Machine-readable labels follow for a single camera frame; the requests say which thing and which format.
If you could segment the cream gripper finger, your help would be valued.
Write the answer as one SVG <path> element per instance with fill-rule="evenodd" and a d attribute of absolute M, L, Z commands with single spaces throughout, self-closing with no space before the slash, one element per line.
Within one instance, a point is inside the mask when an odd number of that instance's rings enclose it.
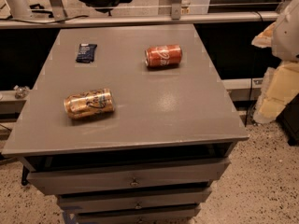
<path fill-rule="evenodd" d="M 299 63 L 281 62 L 276 69 L 269 67 L 263 77 L 254 121 L 265 124 L 275 120 L 298 93 Z"/>
<path fill-rule="evenodd" d="M 256 35 L 253 40 L 251 41 L 251 44 L 257 48 L 271 48 L 272 47 L 272 36 L 273 31 L 275 28 L 275 23 L 271 23 L 269 26 L 267 26 L 261 33 Z"/>

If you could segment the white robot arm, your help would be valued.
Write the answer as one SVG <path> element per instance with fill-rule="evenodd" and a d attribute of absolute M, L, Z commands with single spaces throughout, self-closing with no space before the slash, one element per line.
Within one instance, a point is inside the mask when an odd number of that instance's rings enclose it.
<path fill-rule="evenodd" d="M 268 68 L 253 119 L 265 124 L 274 121 L 299 93 L 299 0 L 291 0 L 275 22 L 256 35 L 251 44 L 270 48 L 281 63 Z"/>

